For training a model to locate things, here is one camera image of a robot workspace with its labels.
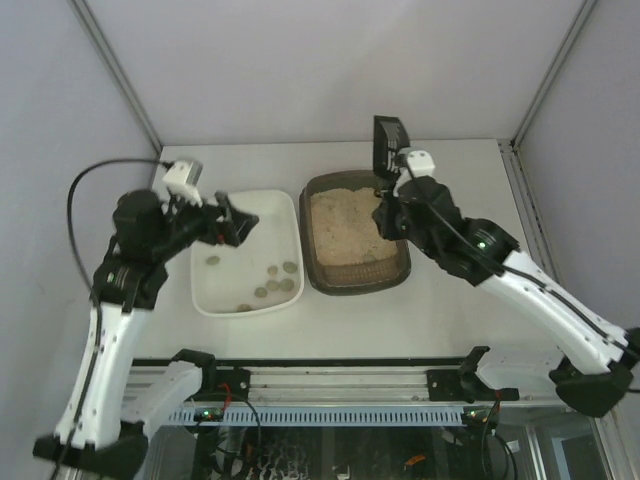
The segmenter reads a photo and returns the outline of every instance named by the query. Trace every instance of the glass panel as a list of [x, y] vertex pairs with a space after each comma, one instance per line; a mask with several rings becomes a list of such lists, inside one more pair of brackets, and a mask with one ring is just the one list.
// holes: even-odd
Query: glass panel
[[165, 427], [140, 478], [511, 480], [512, 461], [519, 480], [608, 478], [588, 418], [562, 408], [505, 406], [496, 420], [495, 437], [484, 437], [481, 421], [464, 427], [262, 427], [260, 448], [255, 427]]

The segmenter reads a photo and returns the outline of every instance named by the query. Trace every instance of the black mounting bracket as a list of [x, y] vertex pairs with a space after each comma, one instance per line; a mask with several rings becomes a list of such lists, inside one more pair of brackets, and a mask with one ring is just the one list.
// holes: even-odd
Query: black mounting bracket
[[498, 396], [503, 401], [520, 399], [517, 388], [492, 390], [476, 375], [478, 362], [489, 351], [489, 347], [474, 347], [457, 369], [427, 370], [429, 400], [432, 402], [493, 401]]

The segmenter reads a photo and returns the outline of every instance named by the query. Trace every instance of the brown tray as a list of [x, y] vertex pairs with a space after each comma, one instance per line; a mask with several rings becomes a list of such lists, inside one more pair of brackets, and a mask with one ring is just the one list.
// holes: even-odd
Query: brown tray
[[346, 188], [380, 188], [378, 179], [370, 170], [350, 170], [321, 175], [309, 181], [300, 194], [300, 238], [302, 255], [309, 274], [309, 281], [316, 290], [327, 295], [359, 295], [395, 287], [411, 273], [411, 258], [405, 240], [396, 242], [398, 253], [385, 260], [359, 265], [326, 266], [318, 262], [313, 242], [311, 196]]

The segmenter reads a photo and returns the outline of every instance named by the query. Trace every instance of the white table surface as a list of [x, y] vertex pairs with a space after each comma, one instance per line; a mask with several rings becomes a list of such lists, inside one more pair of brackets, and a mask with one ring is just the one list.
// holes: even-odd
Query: white table surface
[[[451, 189], [468, 217], [489, 218], [525, 246], [524, 233], [495, 140], [415, 141], [436, 163], [435, 177]], [[204, 163], [204, 196], [276, 188], [298, 204], [317, 175], [371, 168], [370, 142], [165, 147], [162, 160]], [[156, 176], [154, 188], [163, 189]], [[307, 282], [282, 310], [247, 318], [209, 318], [191, 301], [190, 252], [168, 265], [152, 321], [136, 357], [168, 358], [181, 348], [219, 358], [363, 358], [464, 356], [475, 345], [551, 343], [529, 321], [490, 294], [448, 276], [411, 246], [412, 271], [398, 287], [330, 297]]]

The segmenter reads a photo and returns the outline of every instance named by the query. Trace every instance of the gray wall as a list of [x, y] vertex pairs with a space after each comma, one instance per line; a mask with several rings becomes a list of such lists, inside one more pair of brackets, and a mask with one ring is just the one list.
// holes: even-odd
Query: gray wall
[[[624, 327], [640, 326], [639, 47], [640, 2], [600, 2], [522, 147], [566, 286]], [[640, 398], [624, 406], [640, 432]]]
[[[51, 466], [31, 458], [33, 440], [60, 417], [88, 326], [66, 239], [67, 188], [90, 163], [152, 150], [66, 2], [4, 0], [0, 18], [0, 478], [39, 479]], [[118, 194], [150, 173], [103, 171], [78, 192], [90, 267]]]

